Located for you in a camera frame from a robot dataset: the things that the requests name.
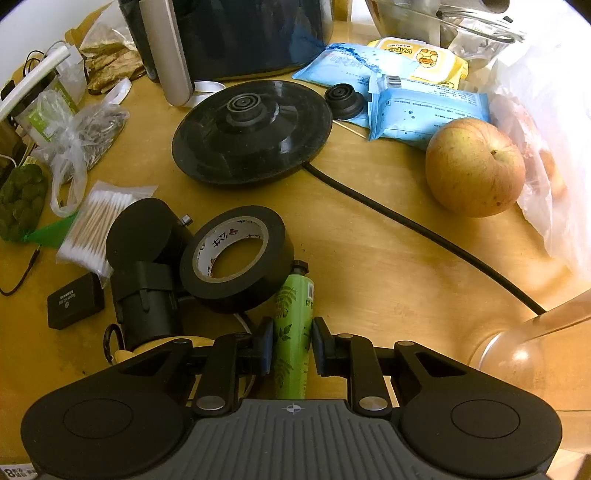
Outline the black kettle base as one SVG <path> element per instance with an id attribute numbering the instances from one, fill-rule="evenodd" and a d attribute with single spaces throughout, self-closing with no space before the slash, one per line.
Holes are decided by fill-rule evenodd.
<path id="1" fill-rule="evenodd" d="M 332 131 L 332 111 L 314 90 L 290 81 L 231 86 L 194 107 L 171 144 L 176 166 L 222 188 L 264 184 L 311 162 Z"/>

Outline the green net bag of limes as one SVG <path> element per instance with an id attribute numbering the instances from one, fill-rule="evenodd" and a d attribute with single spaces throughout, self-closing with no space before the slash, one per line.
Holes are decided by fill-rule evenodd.
<path id="1" fill-rule="evenodd" d="M 11 170 L 1 187 L 2 240 L 60 248 L 76 214 L 38 228 L 48 189 L 48 177 L 39 165 L 29 163 Z"/>

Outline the glass bowl with items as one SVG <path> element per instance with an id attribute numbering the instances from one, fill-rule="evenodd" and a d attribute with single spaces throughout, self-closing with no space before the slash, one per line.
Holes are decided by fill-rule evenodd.
<path id="1" fill-rule="evenodd" d="M 490 61 L 523 33 L 507 16 L 508 1 L 369 1 L 379 33 L 420 40 L 469 60 Z"/>

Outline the dark blue air fryer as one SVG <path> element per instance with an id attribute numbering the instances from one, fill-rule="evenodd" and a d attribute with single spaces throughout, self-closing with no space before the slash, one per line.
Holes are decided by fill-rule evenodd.
<path id="1" fill-rule="evenodd" d="M 265 77 L 301 68 L 332 37 L 331 1 L 120 1 L 150 80 L 180 107 L 196 81 Z"/>

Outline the small black rectangular box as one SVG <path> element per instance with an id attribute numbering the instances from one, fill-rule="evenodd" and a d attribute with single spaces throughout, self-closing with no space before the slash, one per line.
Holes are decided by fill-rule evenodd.
<path id="1" fill-rule="evenodd" d="M 63 330 L 102 311 L 104 306 L 99 277 L 86 273 L 47 297 L 48 326 Z"/>

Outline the bag of cotton swabs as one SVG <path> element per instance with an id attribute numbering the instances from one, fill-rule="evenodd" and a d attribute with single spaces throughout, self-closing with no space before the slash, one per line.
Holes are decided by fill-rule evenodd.
<path id="1" fill-rule="evenodd" d="M 157 187 L 118 187 L 97 181 L 79 208 L 57 253 L 58 263 L 76 264 L 96 274 L 102 287 L 113 268 L 106 258 L 106 240 L 117 217 L 133 203 L 151 198 Z"/>

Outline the yellow wet wipes pack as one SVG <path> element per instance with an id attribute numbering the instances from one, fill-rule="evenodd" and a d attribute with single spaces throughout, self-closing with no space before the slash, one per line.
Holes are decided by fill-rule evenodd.
<path id="1" fill-rule="evenodd" d="M 370 42 L 368 46 L 412 60 L 416 66 L 406 75 L 412 80 L 458 89 L 460 81 L 469 74 L 466 60 L 448 49 L 423 41 L 384 37 Z"/>

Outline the yellow bear figurine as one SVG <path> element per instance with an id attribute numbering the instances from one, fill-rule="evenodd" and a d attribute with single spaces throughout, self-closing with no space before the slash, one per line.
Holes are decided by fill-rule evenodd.
<path id="1" fill-rule="evenodd" d="M 212 346 L 217 338 L 169 336 L 150 340 L 135 349 L 119 349 L 111 354 L 105 389 L 125 395 L 165 396 L 186 408 L 193 404 L 200 379 L 194 373 L 193 349 Z M 243 398 L 256 392 L 262 377 L 240 379 Z"/>

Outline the black cylindrical device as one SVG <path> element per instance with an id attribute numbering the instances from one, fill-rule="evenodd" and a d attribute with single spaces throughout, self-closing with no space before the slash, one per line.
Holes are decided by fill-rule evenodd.
<path id="1" fill-rule="evenodd" d="M 190 238 L 157 198 L 135 201 L 111 225 L 106 259 L 113 269 L 110 285 L 125 349 L 184 333 L 177 300 L 185 293 L 179 269 Z"/>

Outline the clear shaker bottle grey lid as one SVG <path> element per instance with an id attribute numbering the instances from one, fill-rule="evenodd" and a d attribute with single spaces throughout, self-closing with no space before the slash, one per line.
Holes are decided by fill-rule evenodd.
<path id="1" fill-rule="evenodd" d="M 591 297 L 588 291 L 490 336 L 470 366 L 537 395 L 563 426 L 561 448 L 590 453 Z"/>

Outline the green tube with black cap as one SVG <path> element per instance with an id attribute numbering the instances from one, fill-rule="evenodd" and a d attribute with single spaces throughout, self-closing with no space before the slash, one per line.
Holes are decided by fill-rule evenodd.
<path id="1" fill-rule="evenodd" d="M 273 373 L 277 399 L 303 400 L 307 393 L 314 300 L 315 284 L 308 277 L 308 263 L 294 260 L 290 275 L 276 294 Z"/>

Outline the black electrical tape roll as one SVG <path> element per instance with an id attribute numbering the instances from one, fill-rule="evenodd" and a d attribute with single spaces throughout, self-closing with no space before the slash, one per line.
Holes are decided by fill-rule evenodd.
<path id="1" fill-rule="evenodd" d="M 290 275 L 294 246 L 280 215 L 263 206 L 238 207 L 201 227 L 179 267 L 182 286 L 217 313 L 262 305 Z"/>

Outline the plastic bag of seeds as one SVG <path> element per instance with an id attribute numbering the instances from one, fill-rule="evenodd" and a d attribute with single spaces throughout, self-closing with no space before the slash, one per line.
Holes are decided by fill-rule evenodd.
<path id="1" fill-rule="evenodd" d="M 33 151 L 33 157 L 51 170 L 50 207 L 55 215 L 65 218 L 81 205 L 87 171 L 110 149 L 129 112 L 102 101 L 74 114 L 55 91 L 41 93 L 38 100 L 42 119 L 53 129 L 53 136 Z"/>

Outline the small black rubber cap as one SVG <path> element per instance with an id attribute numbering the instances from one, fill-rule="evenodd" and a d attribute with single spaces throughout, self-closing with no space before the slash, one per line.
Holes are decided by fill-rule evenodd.
<path id="1" fill-rule="evenodd" d="M 367 101 L 352 85 L 339 83 L 325 91 L 325 102 L 335 120 L 349 120 L 363 113 Z"/>

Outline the apple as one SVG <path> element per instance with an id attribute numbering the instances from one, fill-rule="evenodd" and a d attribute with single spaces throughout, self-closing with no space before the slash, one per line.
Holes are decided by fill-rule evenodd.
<path id="1" fill-rule="evenodd" d="M 426 150 L 425 172 L 443 206 L 473 218 L 512 207 L 526 179 L 525 161 L 514 142 L 475 118 L 453 120 L 435 133 Z"/>

